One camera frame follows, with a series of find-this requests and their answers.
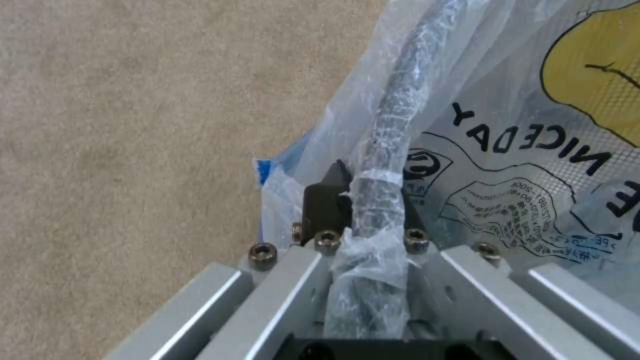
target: printed plastic bag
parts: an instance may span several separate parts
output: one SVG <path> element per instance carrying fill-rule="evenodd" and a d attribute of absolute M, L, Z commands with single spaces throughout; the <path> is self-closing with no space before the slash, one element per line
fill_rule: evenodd
<path fill-rule="evenodd" d="M 599 281 L 638 263 L 639 33 L 635 1 L 391 1 L 318 125 L 258 164 L 281 247 L 301 189 L 337 159 L 355 175 L 325 334 L 401 336 L 401 184 L 441 249 L 489 241 L 514 271 Z"/>

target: screw hole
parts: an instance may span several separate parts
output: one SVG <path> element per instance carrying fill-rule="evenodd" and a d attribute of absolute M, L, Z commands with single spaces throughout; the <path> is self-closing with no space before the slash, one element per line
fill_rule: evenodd
<path fill-rule="evenodd" d="M 487 255 L 495 255 L 495 250 L 487 244 L 480 244 L 478 249 Z"/>
<path fill-rule="evenodd" d="M 409 230 L 409 236 L 414 239 L 424 239 L 424 234 L 419 230 Z"/>
<path fill-rule="evenodd" d="M 453 291 L 453 288 L 450 287 L 449 285 L 444 287 L 444 292 L 445 294 L 447 294 L 447 298 L 449 299 L 449 301 L 451 302 L 455 302 L 456 301 L 456 293 Z"/>
<path fill-rule="evenodd" d="M 320 234 L 320 239 L 322 240 L 333 240 L 335 239 L 335 234 L 331 231 L 325 231 Z"/>

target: metal plate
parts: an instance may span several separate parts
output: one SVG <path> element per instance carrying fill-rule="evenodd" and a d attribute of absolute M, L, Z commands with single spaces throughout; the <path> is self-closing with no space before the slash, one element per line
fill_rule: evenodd
<path fill-rule="evenodd" d="M 327 296 L 319 253 L 291 247 L 197 359 L 271 359 L 290 334 L 304 335 Z"/>
<path fill-rule="evenodd" d="M 106 359 L 192 359 L 252 288 L 249 274 L 212 263 Z"/>
<path fill-rule="evenodd" d="M 640 318 L 565 269 L 546 264 L 515 281 L 616 359 L 640 358 Z"/>
<path fill-rule="evenodd" d="M 496 338 L 519 359 L 610 357 L 466 246 L 423 267 L 441 335 Z"/>

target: clear plastic bag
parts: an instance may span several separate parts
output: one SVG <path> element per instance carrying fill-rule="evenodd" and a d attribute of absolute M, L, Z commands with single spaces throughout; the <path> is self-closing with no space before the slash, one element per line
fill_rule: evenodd
<path fill-rule="evenodd" d="M 262 236 L 280 247 L 302 189 L 337 159 L 354 173 L 325 335 L 401 336 L 401 186 L 438 247 L 490 241 L 515 271 L 635 253 L 639 13 L 634 1 L 390 2 L 317 126 L 259 163 Z"/>

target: black component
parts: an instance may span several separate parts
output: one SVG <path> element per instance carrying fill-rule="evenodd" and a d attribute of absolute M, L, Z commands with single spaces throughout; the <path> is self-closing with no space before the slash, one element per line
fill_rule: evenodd
<path fill-rule="evenodd" d="M 349 191 L 351 173 L 345 164 L 338 160 L 324 175 L 320 183 L 305 188 L 302 204 L 302 240 L 304 246 L 316 233 L 332 230 L 342 234 L 345 227 L 351 227 L 351 199 Z M 424 230 L 424 225 L 409 196 L 403 192 L 404 228 Z"/>
<path fill-rule="evenodd" d="M 504 360 L 514 357 L 497 341 L 335 340 L 289 336 L 276 360 Z"/>

